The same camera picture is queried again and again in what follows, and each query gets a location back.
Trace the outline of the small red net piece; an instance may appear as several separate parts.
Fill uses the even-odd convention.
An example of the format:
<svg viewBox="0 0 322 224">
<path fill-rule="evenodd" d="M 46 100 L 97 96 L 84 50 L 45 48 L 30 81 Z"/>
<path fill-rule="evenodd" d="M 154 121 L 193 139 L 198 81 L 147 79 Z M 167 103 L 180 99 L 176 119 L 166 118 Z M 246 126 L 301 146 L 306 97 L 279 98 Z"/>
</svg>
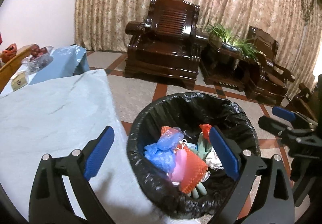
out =
<svg viewBox="0 0 322 224">
<path fill-rule="evenodd" d="M 210 143 L 211 142 L 210 141 L 210 130 L 211 130 L 212 126 L 210 124 L 200 124 L 199 127 L 202 131 L 204 139 L 206 139 Z"/>
</svg>

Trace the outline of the green potted plant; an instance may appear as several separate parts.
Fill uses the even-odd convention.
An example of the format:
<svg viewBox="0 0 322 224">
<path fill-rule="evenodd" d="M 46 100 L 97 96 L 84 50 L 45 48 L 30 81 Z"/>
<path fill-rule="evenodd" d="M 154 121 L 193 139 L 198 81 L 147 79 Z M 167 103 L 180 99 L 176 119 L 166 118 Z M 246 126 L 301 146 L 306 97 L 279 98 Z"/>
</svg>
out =
<svg viewBox="0 0 322 224">
<path fill-rule="evenodd" d="M 225 49 L 234 53 L 239 53 L 245 59 L 258 61 L 259 51 L 248 39 L 240 39 L 234 35 L 231 29 L 225 28 L 220 23 L 209 24 L 206 27 L 209 34 L 209 43 L 217 49 Z"/>
</svg>

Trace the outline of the light blue tablecloth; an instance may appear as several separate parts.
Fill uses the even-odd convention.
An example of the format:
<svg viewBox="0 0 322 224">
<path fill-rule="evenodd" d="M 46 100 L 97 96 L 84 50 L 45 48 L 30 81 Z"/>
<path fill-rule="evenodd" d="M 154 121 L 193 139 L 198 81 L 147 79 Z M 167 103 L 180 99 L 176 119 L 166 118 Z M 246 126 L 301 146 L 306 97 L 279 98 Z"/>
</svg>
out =
<svg viewBox="0 0 322 224">
<path fill-rule="evenodd" d="M 116 223 L 163 223 L 143 194 L 126 153 L 107 74 L 93 70 L 51 79 L 1 97 L 1 184 L 23 217 L 44 154 L 69 155 L 96 139 L 106 126 L 115 140 L 90 185 Z"/>
</svg>

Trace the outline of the wooden curved chair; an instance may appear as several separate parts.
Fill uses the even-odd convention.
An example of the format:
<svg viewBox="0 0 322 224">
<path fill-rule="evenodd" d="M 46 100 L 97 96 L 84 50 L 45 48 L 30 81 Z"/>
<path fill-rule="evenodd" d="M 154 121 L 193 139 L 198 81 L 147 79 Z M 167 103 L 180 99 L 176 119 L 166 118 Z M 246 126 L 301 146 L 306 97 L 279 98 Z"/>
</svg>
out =
<svg viewBox="0 0 322 224">
<path fill-rule="evenodd" d="M 9 60 L 7 63 L 1 67 L 0 70 L 0 91 L 2 92 L 5 86 L 8 84 L 10 78 L 14 73 L 17 72 L 21 66 L 21 62 L 25 57 L 28 57 L 31 54 L 31 48 L 34 44 L 21 47 L 16 56 Z"/>
</svg>

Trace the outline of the black lined trash bin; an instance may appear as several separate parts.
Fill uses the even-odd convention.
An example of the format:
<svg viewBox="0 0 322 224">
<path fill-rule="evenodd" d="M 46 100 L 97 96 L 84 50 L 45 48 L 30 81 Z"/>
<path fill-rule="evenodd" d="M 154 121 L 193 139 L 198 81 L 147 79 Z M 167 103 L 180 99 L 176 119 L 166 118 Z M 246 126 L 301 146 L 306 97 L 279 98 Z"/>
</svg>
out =
<svg viewBox="0 0 322 224">
<path fill-rule="evenodd" d="M 225 171 L 211 171 L 205 183 L 207 195 L 193 199 L 174 187 L 165 172 L 145 159 L 145 146 L 158 141 L 162 126 L 180 128 L 185 139 L 196 144 L 201 124 L 219 127 L 242 150 L 260 155 L 257 133 L 244 110 L 230 100 L 205 93 L 177 93 L 160 98 L 139 113 L 130 130 L 127 156 L 139 186 L 156 207 L 173 219 L 214 215 L 235 184 Z"/>
</svg>

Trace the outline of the dark wooden side table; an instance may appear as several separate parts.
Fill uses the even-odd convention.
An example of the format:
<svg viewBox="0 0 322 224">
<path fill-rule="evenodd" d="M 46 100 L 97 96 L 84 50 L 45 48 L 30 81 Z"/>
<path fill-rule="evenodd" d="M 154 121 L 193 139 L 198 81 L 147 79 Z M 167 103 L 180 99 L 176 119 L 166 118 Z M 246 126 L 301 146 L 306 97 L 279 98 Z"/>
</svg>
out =
<svg viewBox="0 0 322 224">
<path fill-rule="evenodd" d="M 244 57 L 240 49 L 222 42 L 216 35 L 209 37 L 201 52 L 200 69 L 207 85 L 222 85 L 243 92 L 253 65 L 257 62 Z"/>
</svg>

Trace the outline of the blue cloth side table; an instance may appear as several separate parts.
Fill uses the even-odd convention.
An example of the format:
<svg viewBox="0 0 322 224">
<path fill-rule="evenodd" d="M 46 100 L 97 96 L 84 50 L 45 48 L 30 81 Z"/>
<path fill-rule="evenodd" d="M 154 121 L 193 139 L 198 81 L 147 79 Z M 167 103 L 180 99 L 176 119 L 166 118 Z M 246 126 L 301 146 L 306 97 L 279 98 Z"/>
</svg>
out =
<svg viewBox="0 0 322 224">
<path fill-rule="evenodd" d="M 50 79 L 80 75 L 90 70 L 87 61 L 87 51 L 85 48 L 80 46 L 73 45 L 53 49 L 51 55 L 54 60 L 39 72 L 29 75 L 27 73 L 27 68 L 21 65 L 17 72 L 10 78 L 8 84 L 1 92 L 1 96 L 5 96 L 13 92 L 11 81 L 17 76 L 27 77 L 27 85 L 34 85 Z"/>
</svg>

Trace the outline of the white tissue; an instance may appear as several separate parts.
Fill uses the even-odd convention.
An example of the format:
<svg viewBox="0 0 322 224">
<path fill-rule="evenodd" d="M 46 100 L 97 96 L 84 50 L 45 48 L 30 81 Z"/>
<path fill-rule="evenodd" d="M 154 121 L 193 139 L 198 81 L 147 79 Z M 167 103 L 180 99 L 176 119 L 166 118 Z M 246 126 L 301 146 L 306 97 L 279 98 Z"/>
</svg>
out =
<svg viewBox="0 0 322 224">
<path fill-rule="evenodd" d="M 214 148 L 211 149 L 211 151 L 207 154 L 205 158 L 205 162 L 212 170 L 223 170 L 224 167 L 219 159 L 219 156 L 217 155 Z"/>
</svg>

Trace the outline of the red orange bag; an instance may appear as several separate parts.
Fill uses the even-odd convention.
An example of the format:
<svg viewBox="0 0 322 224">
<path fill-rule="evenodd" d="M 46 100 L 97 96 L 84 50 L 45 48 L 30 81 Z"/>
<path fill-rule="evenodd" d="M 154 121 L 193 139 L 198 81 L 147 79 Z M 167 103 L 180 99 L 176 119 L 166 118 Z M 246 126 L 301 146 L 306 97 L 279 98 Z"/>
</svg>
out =
<svg viewBox="0 0 322 224">
<path fill-rule="evenodd" d="M 15 43 L 11 44 L 1 53 L 1 60 L 3 63 L 7 63 L 9 60 L 13 59 L 17 54 L 17 46 Z"/>
</svg>

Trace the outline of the dark red apples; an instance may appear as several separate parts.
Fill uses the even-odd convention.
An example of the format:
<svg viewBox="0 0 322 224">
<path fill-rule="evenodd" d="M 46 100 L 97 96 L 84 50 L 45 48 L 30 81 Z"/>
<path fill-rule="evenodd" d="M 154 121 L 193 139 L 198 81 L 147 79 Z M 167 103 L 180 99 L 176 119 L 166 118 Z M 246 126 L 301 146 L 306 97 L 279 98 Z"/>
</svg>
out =
<svg viewBox="0 0 322 224">
<path fill-rule="evenodd" d="M 38 58 L 47 53 L 48 50 L 46 47 L 40 48 L 37 44 L 31 46 L 31 56 L 33 59 Z"/>
</svg>

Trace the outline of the green rubber glove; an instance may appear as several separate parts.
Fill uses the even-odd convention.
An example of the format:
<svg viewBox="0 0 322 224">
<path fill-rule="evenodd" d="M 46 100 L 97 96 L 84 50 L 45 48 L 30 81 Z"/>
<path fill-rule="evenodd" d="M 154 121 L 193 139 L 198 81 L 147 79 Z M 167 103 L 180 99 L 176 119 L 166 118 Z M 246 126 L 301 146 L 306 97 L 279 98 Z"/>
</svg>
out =
<svg viewBox="0 0 322 224">
<path fill-rule="evenodd" d="M 192 197 L 198 199 L 202 196 L 207 195 L 207 190 L 203 185 L 209 176 L 208 165 L 206 164 L 206 157 L 212 151 L 211 143 L 204 137 L 203 133 L 199 134 L 198 142 L 196 144 L 196 155 L 202 162 L 201 177 L 195 188 L 192 190 Z"/>
</svg>

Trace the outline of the orange foam net sleeve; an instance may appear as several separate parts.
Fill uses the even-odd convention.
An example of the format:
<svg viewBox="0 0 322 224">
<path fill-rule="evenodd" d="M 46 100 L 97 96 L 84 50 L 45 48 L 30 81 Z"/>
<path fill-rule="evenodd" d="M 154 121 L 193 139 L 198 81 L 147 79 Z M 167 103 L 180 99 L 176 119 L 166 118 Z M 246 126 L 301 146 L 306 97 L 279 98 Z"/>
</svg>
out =
<svg viewBox="0 0 322 224">
<path fill-rule="evenodd" d="M 192 190 L 195 188 L 195 186 L 200 180 L 202 162 L 199 159 L 199 157 L 191 149 L 188 148 L 185 137 L 177 146 L 175 153 L 177 152 L 177 150 L 180 150 L 180 149 L 185 149 L 187 152 L 185 176 L 180 183 L 171 181 L 170 179 L 171 173 L 168 173 L 168 178 L 170 179 L 170 181 L 174 186 L 179 187 L 179 190 L 182 193 L 185 193 L 188 195 L 192 193 Z"/>
</svg>

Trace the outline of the blue plastic bag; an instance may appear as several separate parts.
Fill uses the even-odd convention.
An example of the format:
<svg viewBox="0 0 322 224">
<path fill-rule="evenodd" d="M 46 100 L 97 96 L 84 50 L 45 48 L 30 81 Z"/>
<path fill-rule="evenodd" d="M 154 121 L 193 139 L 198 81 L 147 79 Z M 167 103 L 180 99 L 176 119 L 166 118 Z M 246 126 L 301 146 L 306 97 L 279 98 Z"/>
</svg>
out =
<svg viewBox="0 0 322 224">
<path fill-rule="evenodd" d="M 144 157 L 158 169 L 172 173 L 176 165 L 175 150 L 184 136 L 180 128 L 162 126 L 158 141 L 144 147 Z"/>
</svg>

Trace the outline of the glass fruit bowl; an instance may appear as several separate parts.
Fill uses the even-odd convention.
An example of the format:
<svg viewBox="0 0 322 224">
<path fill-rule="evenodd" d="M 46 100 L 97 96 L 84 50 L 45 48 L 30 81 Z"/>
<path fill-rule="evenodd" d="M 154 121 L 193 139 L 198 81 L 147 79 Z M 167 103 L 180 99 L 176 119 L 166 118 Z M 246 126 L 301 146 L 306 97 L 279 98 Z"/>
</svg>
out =
<svg viewBox="0 0 322 224">
<path fill-rule="evenodd" d="M 39 72 L 46 66 L 48 66 L 54 58 L 52 57 L 51 53 L 53 52 L 53 47 L 52 46 L 45 46 L 48 50 L 47 54 L 44 54 L 38 58 L 33 59 L 31 54 L 28 57 L 25 57 L 21 64 L 27 68 L 27 73 L 33 74 L 36 72 Z"/>
</svg>

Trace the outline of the cream tissue box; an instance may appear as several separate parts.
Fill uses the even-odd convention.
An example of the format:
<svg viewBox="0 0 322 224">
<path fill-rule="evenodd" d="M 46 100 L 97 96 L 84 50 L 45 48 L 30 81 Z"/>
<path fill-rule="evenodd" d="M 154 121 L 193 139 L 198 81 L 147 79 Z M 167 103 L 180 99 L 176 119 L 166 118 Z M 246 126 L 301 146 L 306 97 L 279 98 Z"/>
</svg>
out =
<svg viewBox="0 0 322 224">
<path fill-rule="evenodd" d="M 26 86 L 28 84 L 28 78 L 24 76 L 17 76 L 11 81 L 11 88 L 13 91 L 17 91 L 18 89 Z"/>
</svg>

